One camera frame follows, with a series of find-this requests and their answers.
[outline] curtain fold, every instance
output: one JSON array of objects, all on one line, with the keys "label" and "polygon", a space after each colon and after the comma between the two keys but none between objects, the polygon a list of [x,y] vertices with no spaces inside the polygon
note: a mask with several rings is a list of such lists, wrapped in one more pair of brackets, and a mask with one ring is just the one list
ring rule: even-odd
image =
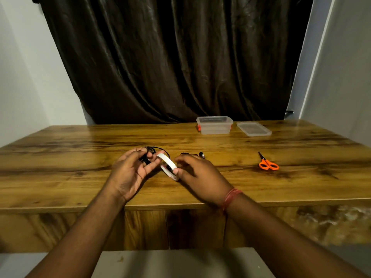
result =
[{"label": "curtain fold", "polygon": [[97,124],[283,119],[313,0],[34,0]]}]

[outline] scissors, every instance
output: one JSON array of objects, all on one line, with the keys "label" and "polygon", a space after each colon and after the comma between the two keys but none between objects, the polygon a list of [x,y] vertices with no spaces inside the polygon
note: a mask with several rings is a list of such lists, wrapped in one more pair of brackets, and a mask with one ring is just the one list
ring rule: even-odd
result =
[{"label": "scissors", "polygon": [[272,163],[271,161],[265,159],[263,157],[263,155],[260,154],[260,152],[258,152],[258,153],[259,153],[260,158],[262,159],[262,161],[259,163],[259,167],[261,169],[263,169],[263,170],[269,170],[269,169],[278,170],[279,169],[279,166],[277,164]]}]

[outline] white tape roll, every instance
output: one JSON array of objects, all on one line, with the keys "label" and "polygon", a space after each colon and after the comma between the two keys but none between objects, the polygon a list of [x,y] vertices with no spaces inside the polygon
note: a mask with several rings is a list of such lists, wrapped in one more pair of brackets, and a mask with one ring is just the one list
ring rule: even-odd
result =
[{"label": "white tape roll", "polygon": [[[157,154],[157,157],[159,157],[160,159],[162,159],[165,163],[167,163],[169,165],[169,167],[174,170],[177,165],[174,164],[173,161],[170,160],[170,158],[168,156],[166,156],[165,154],[163,153],[159,153]],[[166,166],[164,165],[161,165],[160,166],[161,169],[164,171],[165,174],[167,174],[169,177],[171,177],[172,179],[174,179],[175,181],[178,181],[179,180],[179,177],[177,177],[176,175],[173,174],[173,172],[170,172]]]}]

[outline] person's left hand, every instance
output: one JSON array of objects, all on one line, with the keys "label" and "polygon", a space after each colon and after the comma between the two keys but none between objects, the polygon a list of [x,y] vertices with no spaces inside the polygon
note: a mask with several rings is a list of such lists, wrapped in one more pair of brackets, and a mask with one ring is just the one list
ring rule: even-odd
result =
[{"label": "person's left hand", "polygon": [[[159,153],[164,151],[152,154],[147,152],[145,147],[127,151],[112,166],[105,186],[111,191],[118,192],[124,202],[129,201],[138,191],[144,177],[160,163],[161,160],[156,158]],[[147,154],[147,158],[151,161],[148,165],[139,160],[144,154]]]}]

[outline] hand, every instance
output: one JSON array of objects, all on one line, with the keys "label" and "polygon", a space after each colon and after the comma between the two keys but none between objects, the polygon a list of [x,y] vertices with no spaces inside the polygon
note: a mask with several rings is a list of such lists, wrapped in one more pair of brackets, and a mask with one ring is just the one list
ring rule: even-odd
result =
[{"label": "hand", "polygon": [[204,202],[221,206],[233,186],[208,160],[197,155],[180,155],[175,158],[173,170]]},{"label": "hand", "polygon": [[[161,150],[156,154],[152,154],[147,152],[145,147],[127,151],[112,166],[111,174],[105,186],[126,203],[138,191],[145,176],[152,172],[160,163],[161,160],[156,158],[156,156],[163,152]],[[151,161],[148,165],[139,160],[144,154],[147,154],[147,158]]]}]

